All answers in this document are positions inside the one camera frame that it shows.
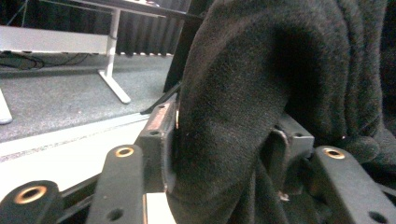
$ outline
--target dark curtain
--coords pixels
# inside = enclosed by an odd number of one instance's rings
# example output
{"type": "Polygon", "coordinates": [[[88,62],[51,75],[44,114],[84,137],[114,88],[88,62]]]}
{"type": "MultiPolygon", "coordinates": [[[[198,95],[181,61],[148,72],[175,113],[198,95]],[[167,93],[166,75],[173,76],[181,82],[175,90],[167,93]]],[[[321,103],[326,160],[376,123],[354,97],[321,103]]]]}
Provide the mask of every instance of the dark curtain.
{"type": "MultiPolygon", "coordinates": [[[[100,10],[92,11],[76,7],[30,0],[25,13],[23,27],[85,34],[107,35],[109,33],[110,10],[67,0],[52,0],[61,4],[73,4],[100,10]]],[[[187,11],[191,0],[158,0],[161,7],[187,11]]],[[[24,4],[24,0],[2,0],[1,25],[6,25],[24,4]]],[[[22,25],[23,11],[10,24],[22,25]]],[[[183,21],[168,18],[152,18],[128,12],[121,12],[117,53],[173,54],[183,21]]]]}

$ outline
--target black cloth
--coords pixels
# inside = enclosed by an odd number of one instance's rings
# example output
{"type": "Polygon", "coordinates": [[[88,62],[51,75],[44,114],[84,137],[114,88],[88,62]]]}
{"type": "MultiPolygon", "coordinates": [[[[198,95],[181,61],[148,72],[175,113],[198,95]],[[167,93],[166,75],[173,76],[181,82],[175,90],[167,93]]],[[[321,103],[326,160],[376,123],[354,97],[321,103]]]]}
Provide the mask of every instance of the black cloth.
{"type": "Polygon", "coordinates": [[[177,182],[167,193],[177,223],[285,220],[258,160],[285,111],[318,146],[343,147],[394,176],[379,79],[385,9],[365,0],[214,2],[180,93],[177,182]]]}

